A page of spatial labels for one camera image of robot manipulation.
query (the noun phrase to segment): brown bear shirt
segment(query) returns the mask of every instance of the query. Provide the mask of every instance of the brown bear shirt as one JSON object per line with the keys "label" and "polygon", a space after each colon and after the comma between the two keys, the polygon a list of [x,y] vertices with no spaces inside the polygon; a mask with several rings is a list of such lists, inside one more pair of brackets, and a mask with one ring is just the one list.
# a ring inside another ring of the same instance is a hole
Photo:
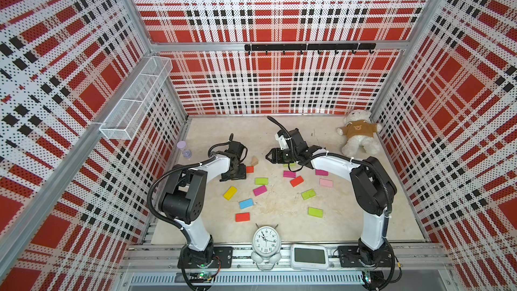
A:
{"label": "brown bear shirt", "polygon": [[377,132],[377,124],[370,124],[366,120],[351,121],[345,127],[341,127],[343,135],[350,138],[355,135],[365,135],[373,137],[373,133]]}

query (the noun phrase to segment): white wire basket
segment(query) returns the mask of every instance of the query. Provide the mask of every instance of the white wire basket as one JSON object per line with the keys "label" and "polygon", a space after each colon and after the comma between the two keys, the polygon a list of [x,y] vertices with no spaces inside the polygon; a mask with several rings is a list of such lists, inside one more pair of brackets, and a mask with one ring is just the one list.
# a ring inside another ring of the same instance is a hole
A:
{"label": "white wire basket", "polygon": [[149,59],[100,127],[107,139],[134,138],[171,70],[171,59]]}

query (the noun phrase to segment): teddy bear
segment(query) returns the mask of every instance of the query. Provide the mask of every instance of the teddy bear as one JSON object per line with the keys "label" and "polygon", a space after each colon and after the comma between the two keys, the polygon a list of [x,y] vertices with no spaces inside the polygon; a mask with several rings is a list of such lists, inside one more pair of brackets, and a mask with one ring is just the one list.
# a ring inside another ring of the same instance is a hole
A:
{"label": "teddy bear", "polygon": [[370,123],[371,112],[356,109],[343,120],[345,126],[338,128],[339,135],[345,136],[345,146],[341,152],[346,157],[356,155],[359,146],[363,146],[367,154],[374,155],[381,151],[382,146],[373,137],[383,128],[381,124]]}

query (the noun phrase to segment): perforated wall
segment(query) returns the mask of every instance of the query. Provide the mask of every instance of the perforated wall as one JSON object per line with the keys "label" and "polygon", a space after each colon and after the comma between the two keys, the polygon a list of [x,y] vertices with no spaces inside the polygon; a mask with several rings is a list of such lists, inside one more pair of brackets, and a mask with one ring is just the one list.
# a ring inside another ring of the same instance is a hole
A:
{"label": "perforated wall", "polygon": [[162,53],[187,113],[347,113],[370,108],[397,50]]}
{"label": "perforated wall", "polygon": [[404,40],[427,0],[134,0],[151,40]]}
{"label": "perforated wall", "polygon": [[119,0],[0,0],[0,236],[142,56]]}
{"label": "perforated wall", "polygon": [[0,289],[109,290],[127,245],[145,233],[148,186],[180,125],[161,89],[135,139],[101,139]]}
{"label": "perforated wall", "polygon": [[377,119],[471,290],[516,288],[517,0],[443,0]]}

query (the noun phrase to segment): light pink block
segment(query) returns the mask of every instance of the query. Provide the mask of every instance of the light pink block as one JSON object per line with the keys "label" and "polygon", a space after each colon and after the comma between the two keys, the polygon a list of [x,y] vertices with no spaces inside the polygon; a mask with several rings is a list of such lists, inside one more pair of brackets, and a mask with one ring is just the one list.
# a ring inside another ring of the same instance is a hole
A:
{"label": "light pink block", "polygon": [[321,185],[321,186],[326,186],[327,188],[332,188],[332,187],[334,186],[334,181],[332,181],[332,180],[320,179],[320,185]]}
{"label": "light pink block", "polygon": [[264,193],[266,191],[267,191],[267,189],[266,189],[265,185],[261,185],[258,188],[253,189],[253,193],[255,194],[255,197],[261,195],[262,193]]}
{"label": "light pink block", "polygon": [[296,178],[296,173],[291,171],[284,171],[284,178]]}

